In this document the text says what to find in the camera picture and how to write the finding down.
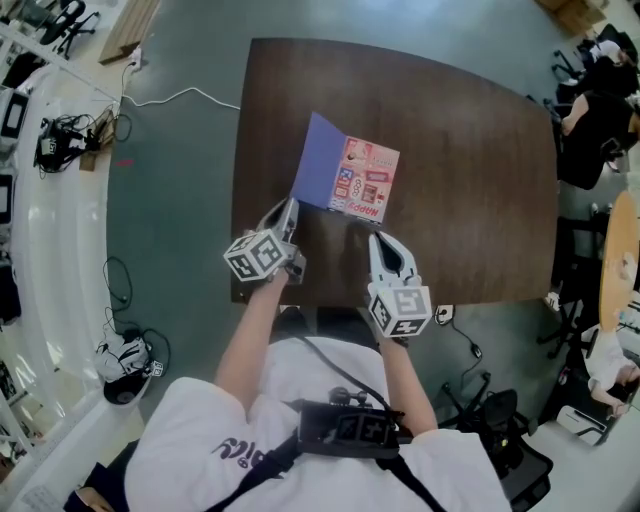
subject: wooden board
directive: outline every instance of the wooden board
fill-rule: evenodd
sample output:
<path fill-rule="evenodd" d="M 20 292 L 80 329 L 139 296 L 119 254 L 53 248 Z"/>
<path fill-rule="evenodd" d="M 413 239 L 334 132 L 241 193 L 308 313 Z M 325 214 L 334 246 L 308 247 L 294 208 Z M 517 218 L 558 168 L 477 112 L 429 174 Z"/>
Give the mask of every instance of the wooden board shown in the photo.
<path fill-rule="evenodd" d="M 622 271 L 623 258 L 630 254 L 638 263 L 638 220 L 636 207 L 629 192 L 616 199 L 609 217 L 607 238 L 602 259 L 600 281 L 600 325 L 603 331 L 613 331 L 633 292 L 635 275 L 627 278 Z"/>
<path fill-rule="evenodd" d="M 547 294 L 557 219 L 548 113 L 477 75 L 371 46 L 253 40 L 229 242 L 290 193 L 314 111 L 400 152 L 382 229 L 412 251 L 434 304 Z M 364 304 L 371 230 L 301 205 L 294 241 L 307 269 L 284 303 Z"/>
<path fill-rule="evenodd" d="M 143 40 L 160 0 L 129 0 L 109 33 L 100 64 L 110 64 L 131 55 Z"/>

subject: sticker sheet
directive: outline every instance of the sticker sheet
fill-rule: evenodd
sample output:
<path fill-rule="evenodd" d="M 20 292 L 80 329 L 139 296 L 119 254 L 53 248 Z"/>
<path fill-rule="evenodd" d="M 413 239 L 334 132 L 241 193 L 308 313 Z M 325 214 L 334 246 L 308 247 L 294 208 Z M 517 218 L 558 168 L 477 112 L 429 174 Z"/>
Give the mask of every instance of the sticker sheet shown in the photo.
<path fill-rule="evenodd" d="M 347 137 L 329 208 L 380 224 L 400 153 Z"/>

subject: blue cover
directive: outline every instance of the blue cover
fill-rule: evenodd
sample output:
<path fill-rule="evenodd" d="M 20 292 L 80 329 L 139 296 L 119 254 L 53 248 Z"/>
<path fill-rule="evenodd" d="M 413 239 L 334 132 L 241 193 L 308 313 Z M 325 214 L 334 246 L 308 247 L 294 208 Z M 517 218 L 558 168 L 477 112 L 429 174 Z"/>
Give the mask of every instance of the blue cover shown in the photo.
<path fill-rule="evenodd" d="M 347 136 L 313 112 L 291 197 L 327 208 Z"/>

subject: white helmet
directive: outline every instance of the white helmet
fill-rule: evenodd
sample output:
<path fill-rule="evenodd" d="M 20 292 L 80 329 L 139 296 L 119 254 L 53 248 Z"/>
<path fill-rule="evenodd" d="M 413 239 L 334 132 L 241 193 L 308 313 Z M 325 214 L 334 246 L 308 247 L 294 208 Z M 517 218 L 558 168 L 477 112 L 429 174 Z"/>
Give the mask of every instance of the white helmet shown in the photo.
<path fill-rule="evenodd" d="M 142 373 L 150 360 L 146 343 L 141 337 L 125 341 L 111 333 L 98 345 L 93 363 L 106 382 Z"/>

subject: white t-shirt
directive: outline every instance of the white t-shirt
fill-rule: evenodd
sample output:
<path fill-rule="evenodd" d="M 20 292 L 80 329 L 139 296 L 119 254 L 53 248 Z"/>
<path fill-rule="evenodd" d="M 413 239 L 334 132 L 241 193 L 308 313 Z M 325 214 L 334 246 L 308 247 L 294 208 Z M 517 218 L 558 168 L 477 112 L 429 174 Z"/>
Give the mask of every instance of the white t-shirt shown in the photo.
<path fill-rule="evenodd" d="M 584 364 L 589 373 L 589 389 L 593 391 L 596 383 L 599 382 L 602 389 L 609 391 L 616 383 L 618 373 L 625 366 L 635 366 L 635 363 L 627 359 L 622 352 L 622 347 L 615 332 L 598 332 L 591 356 L 587 359 L 586 354 Z"/>
<path fill-rule="evenodd" d="M 602 41 L 596 44 L 591 50 L 593 60 L 596 61 L 600 57 L 609 57 L 615 64 L 620 62 L 620 47 L 613 41 Z"/>
<path fill-rule="evenodd" d="M 386 398 L 378 353 L 338 340 L 310 339 L 338 366 Z M 262 394 L 248 415 L 238 400 L 217 386 L 178 379 L 158 405 L 127 467 L 131 511 L 203 512 L 222 501 L 263 454 L 297 427 L 298 414 L 283 402 L 305 398 L 326 403 L 336 386 L 359 391 L 295 339 L 269 347 Z M 400 453 L 447 512 L 511 510 L 476 434 L 426 432 L 403 445 Z M 371 512 L 429 507 L 373 460 L 303 454 L 281 478 L 264 482 L 227 510 Z"/>

